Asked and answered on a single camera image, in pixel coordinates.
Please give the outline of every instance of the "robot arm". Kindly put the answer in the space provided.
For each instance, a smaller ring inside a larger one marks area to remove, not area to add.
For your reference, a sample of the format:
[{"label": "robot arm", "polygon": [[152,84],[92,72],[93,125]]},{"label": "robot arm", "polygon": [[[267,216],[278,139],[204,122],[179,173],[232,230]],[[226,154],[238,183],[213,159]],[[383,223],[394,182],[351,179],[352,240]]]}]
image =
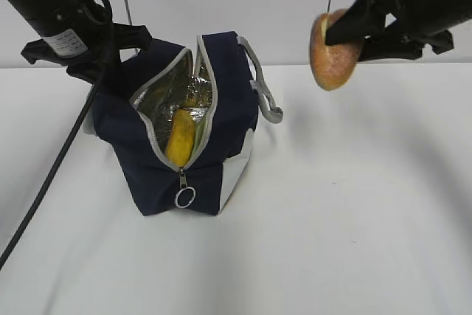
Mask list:
[{"label": "robot arm", "polygon": [[[386,27],[386,16],[396,20]],[[448,29],[472,19],[472,0],[356,0],[327,30],[328,46],[365,39],[359,61],[423,56],[426,44],[437,55],[454,48]]]}]

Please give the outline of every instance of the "bread roll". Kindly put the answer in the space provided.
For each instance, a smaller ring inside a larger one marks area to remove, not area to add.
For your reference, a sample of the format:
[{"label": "bread roll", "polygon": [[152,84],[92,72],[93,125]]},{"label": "bread roll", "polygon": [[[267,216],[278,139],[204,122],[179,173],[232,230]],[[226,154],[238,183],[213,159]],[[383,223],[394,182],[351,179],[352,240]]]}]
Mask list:
[{"label": "bread roll", "polygon": [[310,65],[318,85],[326,90],[336,90],[350,78],[362,51],[362,42],[326,46],[326,30],[338,21],[346,10],[323,14],[316,19],[311,30]]}]

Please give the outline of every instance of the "white table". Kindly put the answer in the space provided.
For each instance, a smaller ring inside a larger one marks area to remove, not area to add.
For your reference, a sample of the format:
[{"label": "white table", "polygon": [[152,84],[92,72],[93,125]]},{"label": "white table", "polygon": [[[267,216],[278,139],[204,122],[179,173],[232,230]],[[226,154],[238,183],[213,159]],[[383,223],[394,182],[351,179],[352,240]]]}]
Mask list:
[{"label": "white table", "polygon": [[[63,77],[58,142],[87,91],[62,73],[0,71]],[[112,149],[81,134],[0,273],[0,314],[472,314],[472,64],[359,66],[330,94],[306,66],[265,74],[285,121],[260,121],[217,218],[143,218]]]}]

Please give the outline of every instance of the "navy blue bag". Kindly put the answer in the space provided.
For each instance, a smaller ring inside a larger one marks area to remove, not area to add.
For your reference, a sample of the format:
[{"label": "navy blue bag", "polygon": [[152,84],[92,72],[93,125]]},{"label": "navy blue bag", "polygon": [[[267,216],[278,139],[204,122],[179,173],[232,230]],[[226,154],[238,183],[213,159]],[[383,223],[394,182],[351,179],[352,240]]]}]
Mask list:
[{"label": "navy blue bag", "polygon": [[[126,100],[102,92],[89,114],[86,130],[113,146],[143,215],[176,207],[217,215],[249,160],[259,108],[272,123],[282,121],[283,112],[264,82],[257,57],[235,32],[200,36],[192,68],[189,49],[153,40],[148,51],[122,65]],[[159,146],[159,103],[201,72],[211,83],[212,102],[191,160],[178,167]]]}]

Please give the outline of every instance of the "white wall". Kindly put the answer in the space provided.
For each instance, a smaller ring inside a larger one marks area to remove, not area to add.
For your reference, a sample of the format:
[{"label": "white wall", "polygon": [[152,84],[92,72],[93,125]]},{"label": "white wall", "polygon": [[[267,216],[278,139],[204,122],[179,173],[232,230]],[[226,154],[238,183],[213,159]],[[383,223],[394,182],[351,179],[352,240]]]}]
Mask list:
[{"label": "white wall", "polygon": [[264,64],[307,63],[310,29],[327,0],[130,0],[136,23],[156,37],[195,46],[202,33],[236,30]]},{"label": "white wall", "polygon": [[[115,21],[126,22],[123,0],[111,0]],[[146,24],[156,38],[195,48],[198,34],[236,30],[245,35],[263,64],[308,62],[308,39],[315,17],[326,11],[327,0],[129,0],[135,24]],[[333,0],[333,9],[354,0]],[[28,67],[20,56],[26,42],[38,38],[20,15],[0,0],[0,68]],[[453,30],[456,49],[424,61],[472,59],[472,22]],[[38,66],[50,66],[39,63]]]}]

